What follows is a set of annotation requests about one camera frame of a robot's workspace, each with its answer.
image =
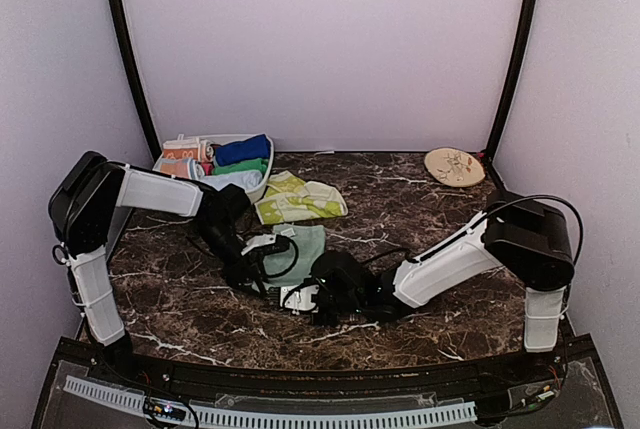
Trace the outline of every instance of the white cable tray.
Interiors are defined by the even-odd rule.
[[[73,376],[67,376],[64,391],[117,411],[146,417],[142,411],[145,395],[140,391],[132,391],[121,386],[107,386],[95,380]],[[166,402],[187,411],[187,417],[180,427],[195,426],[193,415],[184,405],[173,401]],[[203,429],[418,429],[445,427],[477,420],[473,402],[409,411],[345,415],[269,414],[216,409],[198,404],[191,404],[191,407],[198,414],[200,427]],[[168,417],[156,418],[178,423]]]

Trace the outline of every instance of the blue towel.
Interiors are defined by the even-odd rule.
[[[215,163],[228,166],[249,159],[269,159],[271,144],[267,136],[261,134],[246,141],[232,142],[216,149]]]

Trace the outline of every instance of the white backdrop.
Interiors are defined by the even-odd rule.
[[[521,0],[124,0],[161,140],[483,148]]]

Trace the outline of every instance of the white plastic arm segment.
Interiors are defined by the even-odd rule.
[[[500,261],[484,249],[481,241],[487,227],[486,221],[475,229],[471,229],[471,226],[482,216],[483,213],[477,214],[469,224],[450,238],[425,252],[424,254],[427,254],[443,247],[425,261],[418,263],[404,261],[393,280],[395,286],[393,295],[408,306],[417,308],[424,306],[441,292],[481,272],[500,267],[502,265]],[[448,241],[456,237],[460,238],[444,247]]]
[[[91,332],[99,343],[108,346],[124,335],[124,324],[113,298],[104,246],[77,258],[69,257],[69,264]]]
[[[118,207],[139,207],[193,217],[198,212],[202,191],[195,184],[138,171],[125,166],[118,194]]]
[[[547,352],[558,339],[565,287],[540,292],[527,287],[524,318],[524,348],[527,352]]]

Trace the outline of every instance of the light green cloth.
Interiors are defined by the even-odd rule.
[[[325,232],[323,226],[294,226],[279,224],[273,226],[274,234],[282,234],[291,238],[298,246],[298,262],[291,272],[282,277],[269,280],[265,286],[283,287],[297,286],[311,274],[311,266],[324,253]],[[264,258],[264,270],[267,274],[277,274],[284,271],[293,262],[295,253],[293,247],[280,254],[271,254]]]
[[[230,174],[241,171],[260,171],[264,176],[269,167],[269,159],[249,159],[248,161],[229,164],[228,166],[216,166],[213,168],[213,175]]]
[[[262,224],[346,216],[347,204],[335,187],[304,182],[289,171],[269,178],[264,198],[256,203]]]

